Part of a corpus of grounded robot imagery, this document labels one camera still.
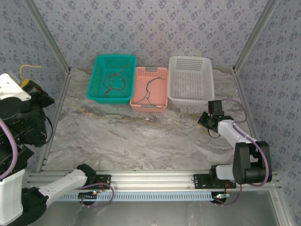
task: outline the gray marble floor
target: gray marble floor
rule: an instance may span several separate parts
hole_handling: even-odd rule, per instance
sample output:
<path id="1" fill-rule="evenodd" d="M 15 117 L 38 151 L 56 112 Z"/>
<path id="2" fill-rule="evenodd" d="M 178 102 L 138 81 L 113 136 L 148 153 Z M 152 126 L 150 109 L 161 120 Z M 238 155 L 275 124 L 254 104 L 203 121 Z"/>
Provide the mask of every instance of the gray marble floor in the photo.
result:
<path id="1" fill-rule="evenodd" d="M 215 99 L 239 100 L 233 75 L 213 70 Z M 86 97 L 90 71 L 72 69 L 54 141 L 44 169 L 74 169 L 86 163 L 97 170 L 206 170 L 230 163 L 234 150 L 223 137 L 210 138 L 197 121 L 205 106 L 177 106 L 165 113 L 132 111 L 130 105 L 100 105 Z M 236 103 L 224 111 L 244 118 Z M 247 124 L 241 128 L 248 132 Z"/>

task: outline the white plastic basket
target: white plastic basket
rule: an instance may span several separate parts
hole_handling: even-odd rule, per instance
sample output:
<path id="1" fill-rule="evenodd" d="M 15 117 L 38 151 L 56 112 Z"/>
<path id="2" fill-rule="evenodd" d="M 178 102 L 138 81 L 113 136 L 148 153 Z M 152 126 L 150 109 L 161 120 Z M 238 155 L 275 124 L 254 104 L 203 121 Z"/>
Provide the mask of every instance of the white plastic basket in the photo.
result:
<path id="1" fill-rule="evenodd" d="M 167 95 L 175 105 L 197 106 L 214 100 L 211 61 L 198 56 L 172 56 Z"/>

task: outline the pink basket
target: pink basket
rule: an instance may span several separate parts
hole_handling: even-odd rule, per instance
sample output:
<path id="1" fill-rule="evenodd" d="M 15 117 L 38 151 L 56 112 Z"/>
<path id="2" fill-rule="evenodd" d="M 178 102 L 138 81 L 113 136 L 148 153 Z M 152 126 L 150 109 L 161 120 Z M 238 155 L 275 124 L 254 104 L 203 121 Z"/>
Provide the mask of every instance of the pink basket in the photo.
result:
<path id="1" fill-rule="evenodd" d="M 134 95 L 130 101 L 132 109 L 139 112 L 165 112 L 167 77 L 168 70 L 164 67 L 136 67 Z"/>

